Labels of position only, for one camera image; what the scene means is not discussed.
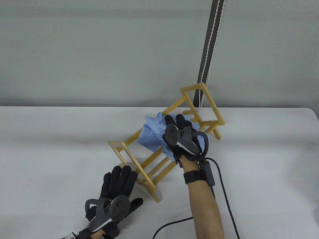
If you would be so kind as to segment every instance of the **black glove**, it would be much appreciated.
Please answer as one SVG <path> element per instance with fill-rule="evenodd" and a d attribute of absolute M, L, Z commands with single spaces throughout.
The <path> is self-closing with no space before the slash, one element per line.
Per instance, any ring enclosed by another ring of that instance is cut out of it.
<path fill-rule="evenodd" d="M 114 198 L 124 195 L 129 197 L 132 193 L 134 184 L 137 179 L 137 173 L 132 171 L 130 166 L 116 166 L 113 168 L 112 173 L 107 173 L 104 175 L 104 181 L 101 190 L 101 198 L 109 198 L 113 200 Z M 126 217 L 135 211 L 138 207 L 143 204 L 142 198 L 136 198 L 131 201 L 131 207 Z M 86 218 L 91 221 L 95 217 L 96 206 L 90 208 L 86 214 Z M 102 227 L 105 239 L 113 239 L 119 234 L 119 229 L 117 227 L 119 222 L 112 221 Z"/>
<path fill-rule="evenodd" d="M 191 128 L 191 131 L 196 131 L 193 127 L 192 127 L 192 123 L 188 120 L 185 120 L 184 116 L 182 114 L 178 114 L 176 116 L 176 122 L 174 121 L 173 117 L 171 115 L 166 115 L 165 116 L 165 122 L 167 125 L 169 124 L 173 124 L 175 126 L 177 126 L 177 128 L 182 132 L 184 133 L 184 128 L 185 127 L 190 127 Z M 165 139 L 165 135 L 163 134 L 162 136 L 163 140 L 167 143 L 166 139 Z M 197 139 L 197 136 L 194 136 L 192 137 L 192 141 L 196 144 L 196 146 L 198 147 L 199 149 L 199 152 L 202 153 L 202 148 L 200 147 L 199 145 L 199 141 Z M 179 159 L 181 158 L 182 155 L 185 155 L 185 157 L 191 161 L 194 160 L 194 156 L 192 154 L 190 154 L 189 152 L 187 152 L 186 150 L 184 150 L 183 148 L 175 145 L 175 146 L 172 146 L 170 144 L 168 144 L 168 147 L 169 149 L 173 152 L 173 155 L 174 155 L 174 159 L 176 161 L 176 164 L 179 163 Z"/>

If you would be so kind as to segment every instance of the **table surface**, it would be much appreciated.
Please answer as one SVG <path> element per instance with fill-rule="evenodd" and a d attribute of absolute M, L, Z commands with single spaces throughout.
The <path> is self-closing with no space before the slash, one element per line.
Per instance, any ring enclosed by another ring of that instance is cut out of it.
<path fill-rule="evenodd" d="M 83 229 L 84 203 L 97 198 L 103 175 L 119 159 L 108 140 L 124 140 L 157 107 L 0 107 L 1 238 L 62 238 Z M 221 108 L 221 140 L 207 156 L 222 172 L 242 239 L 318 238 L 319 121 L 305 108 Z M 199 111 L 214 119 L 210 108 Z M 151 152 L 130 145 L 142 161 Z M 225 238 L 236 238 L 212 165 Z M 120 224 L 119 238 L 152 238 L 162 225 L 191 216 L 182 169 L 157 186 L 157 204 L 140 185 L 144 205 Z M 161 238 L 195 238 L 193 221 L 163 229 Z"/>

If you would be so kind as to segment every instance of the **label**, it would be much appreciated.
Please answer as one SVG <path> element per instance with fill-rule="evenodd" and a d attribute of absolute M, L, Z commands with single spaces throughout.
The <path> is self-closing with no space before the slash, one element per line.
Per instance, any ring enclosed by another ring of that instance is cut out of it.
<path fill-rule="evenodd" d="M 68 234 L 64 239 L 76 239 L 75 235 L 73 232 L 71 232 L 70 234 Z"/>

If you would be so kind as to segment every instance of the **blue fabric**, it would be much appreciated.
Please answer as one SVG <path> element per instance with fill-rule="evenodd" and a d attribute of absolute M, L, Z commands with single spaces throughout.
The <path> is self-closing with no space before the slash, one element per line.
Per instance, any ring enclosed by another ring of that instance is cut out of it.
<path fill-rule="evenodd" d="M 170 114 L 175 123 L 176 116 L 174 114 Z M 185 120 L 189 120 L 190 118 L 187 115 L 183 115 Z M 149 150 L 155 152 L 160 146 L 163 147 L 163 153 L 169 157 L 172 161 L 175 161 L 172 151 L 168 148 L 168 145 L 163 140 L 162 136 L 165 133 L 165 129 L 167 127 L 164 115 L 162 112 L 159 112 L 155 118 L 151 116 L 145 116 L 146 124 L 143 125 L 140 136 L 137 139 L 137 142 L 140 145 L 148 148 Z M 194 129 L 198 130 L 199 125 L 192 122 L 192 126 Z M 205 147 L 203 137 L 197 136 L 199 141 L 199 145 L 202 150 Z"/>

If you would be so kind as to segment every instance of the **white wall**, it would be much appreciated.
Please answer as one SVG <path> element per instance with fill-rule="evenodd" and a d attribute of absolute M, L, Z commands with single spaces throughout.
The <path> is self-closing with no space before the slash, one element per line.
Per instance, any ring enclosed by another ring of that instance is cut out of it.
<path fill-rule="evenodd" d="M 211 0 L 2 0 L 1 105 L 167 106 L 196 83 Z M 319 2 L 226 0 L 219 105 L 319 113 Z"/>

